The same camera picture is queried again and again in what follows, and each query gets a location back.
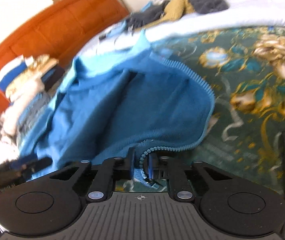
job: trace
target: blue hoodie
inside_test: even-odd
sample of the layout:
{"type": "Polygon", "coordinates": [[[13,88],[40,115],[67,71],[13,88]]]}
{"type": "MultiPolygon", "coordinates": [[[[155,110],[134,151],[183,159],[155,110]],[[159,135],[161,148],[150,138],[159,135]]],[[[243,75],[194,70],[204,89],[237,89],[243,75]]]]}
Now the blue hoodie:
{"type": "Polygon", "coordinates": [[[210,86],[183,63],[151,50],[142,33],[127,51],[76,56],[45,113],[26,136],[21,156],[50,156],[51,167],[126,156],[135,147],[135,175],[155,150],[180,151],[204,138],[214,108],[210,86]]]}

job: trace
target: crosshair symbol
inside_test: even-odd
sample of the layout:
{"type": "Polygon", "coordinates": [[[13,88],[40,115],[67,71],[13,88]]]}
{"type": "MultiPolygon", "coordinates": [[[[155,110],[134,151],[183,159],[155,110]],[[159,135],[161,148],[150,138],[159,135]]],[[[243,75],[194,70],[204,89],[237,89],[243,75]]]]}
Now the crosshair symbol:
{"type": "Polygon", "coordinates": [[[135,197],[135,198],[137,198],[137,199],[139,199],[140,201],[142,201],[142,200],[144,200],[144,199],[147,198],[147,197],[145,197],[145,196],[143,196],[143,195],[139,195],[138,197],[135,197]]]}

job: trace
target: metal screw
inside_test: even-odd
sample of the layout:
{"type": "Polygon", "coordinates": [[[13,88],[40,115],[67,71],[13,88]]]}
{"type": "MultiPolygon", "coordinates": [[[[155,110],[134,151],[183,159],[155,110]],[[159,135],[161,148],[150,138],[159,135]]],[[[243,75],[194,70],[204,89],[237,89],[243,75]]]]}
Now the metal screw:
{"type": "Polygon", "coordinates": [[[91,199],[101,199],[103,198],[103,193],[100,191],[93,191],[88,194],[88,198],[91,199]]]}
{"type": "Polygon", "coordinates": [[[190,199],[193,197],[193,194],[189,191],[179,191],[177,193],[177,197],[179,197],[181,199],[190,199]]]}

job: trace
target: pile of clothes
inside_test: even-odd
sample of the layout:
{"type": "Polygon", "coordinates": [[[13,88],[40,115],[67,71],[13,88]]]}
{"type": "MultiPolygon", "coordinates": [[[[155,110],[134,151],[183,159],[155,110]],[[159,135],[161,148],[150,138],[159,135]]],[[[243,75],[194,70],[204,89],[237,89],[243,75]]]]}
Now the pile of clothes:
{"type": "Polygon", "coordinates": [[[0,164],[18,158],[23,138],[51,100],[48,90],[64,73],[47,54],[21,55],[0,70],[0,90],[10,101],[0,116],[0,164]]]}
{"type": "Polygon", "coordinates": [[[149,2],[139,12],[129,15],[123,22],[106,34],[100,40],[113,37],[123,31],[139,31],[148,29],[163,22],[173,22],[190,13],[208,14],[227,10],[226,0],[160,0],[149,2]]]}

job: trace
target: ridged black surface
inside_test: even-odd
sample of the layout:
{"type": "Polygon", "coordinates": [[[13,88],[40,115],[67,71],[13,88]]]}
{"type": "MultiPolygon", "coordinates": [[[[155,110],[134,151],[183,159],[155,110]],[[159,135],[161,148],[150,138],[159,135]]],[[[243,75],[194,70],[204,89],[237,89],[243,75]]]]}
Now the ridged black surface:
{"type": "MultiPolygon", "coordinates": [[[[22,240],[4,233],[0,240],[22,240]]],[[[69,228],[39,240],[235,240],[204,222],[194,206],[168,193],[122,193],[89,204],[69,228]]],[[[281,240],[277,234],[260,238],[281,240]]]]}

